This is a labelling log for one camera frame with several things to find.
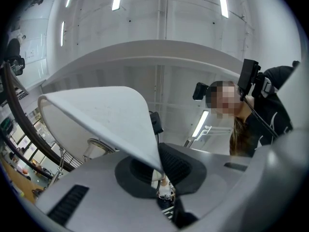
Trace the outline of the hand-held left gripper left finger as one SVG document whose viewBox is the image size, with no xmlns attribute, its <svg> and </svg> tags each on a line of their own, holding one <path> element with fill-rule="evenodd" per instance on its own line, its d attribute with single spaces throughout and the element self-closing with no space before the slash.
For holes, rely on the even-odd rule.
<svg viewBox="0 0 309 232">
<path fill-rule="evenodd" d="M 114 170 L 126 157 L 117 152 L 92 159 L 66 174 L 35 205 L 48 214 L 75 185 L 87 187 L 65 227 L 74 232 L 175 232 L 155 199 L 135 198 L 117 183 Z"/>
</svg>

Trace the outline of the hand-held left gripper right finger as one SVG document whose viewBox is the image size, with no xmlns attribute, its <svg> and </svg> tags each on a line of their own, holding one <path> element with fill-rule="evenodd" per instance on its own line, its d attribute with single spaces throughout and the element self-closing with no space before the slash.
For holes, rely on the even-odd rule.
<svg viewBox="0 0 309 232">
<path fill-rule="evenodd" d="M 250 158 L 231 157 L 161 143 L 159 155 L 165 174 L 176 189 L 184 213 L 201 219 L 216 208 L 240 180 Z"/>
</svg>

